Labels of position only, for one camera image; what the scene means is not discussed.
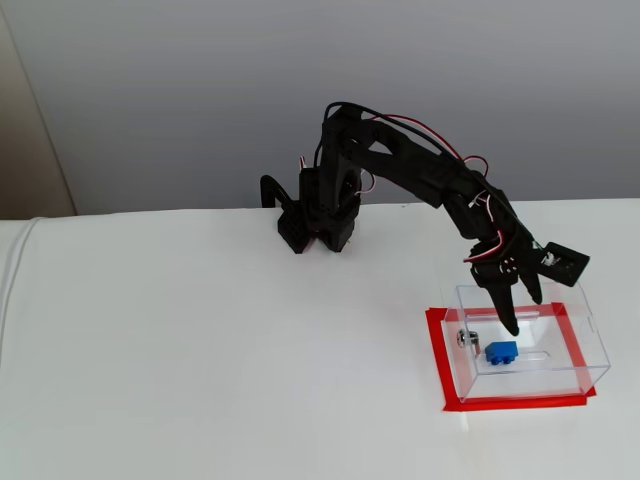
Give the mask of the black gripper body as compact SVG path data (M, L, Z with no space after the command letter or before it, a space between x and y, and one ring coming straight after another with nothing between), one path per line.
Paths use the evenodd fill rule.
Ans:
M498 234L479 241L469 254L474 279L483 288L492 280L516 277L521 281L519 270L529 268L536 272L536 259L536 244L529 234Z

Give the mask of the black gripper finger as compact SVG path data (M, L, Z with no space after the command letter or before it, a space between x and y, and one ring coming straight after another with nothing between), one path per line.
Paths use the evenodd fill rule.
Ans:
M535 304L541 304L543 294L538 274L529 268L521 268L519 270L519 278L526 287L533 302Z
M518 279L514 277L507 280L492 280L485 286L500 322L512 336L519 335L512 296L512 286L517 282Z

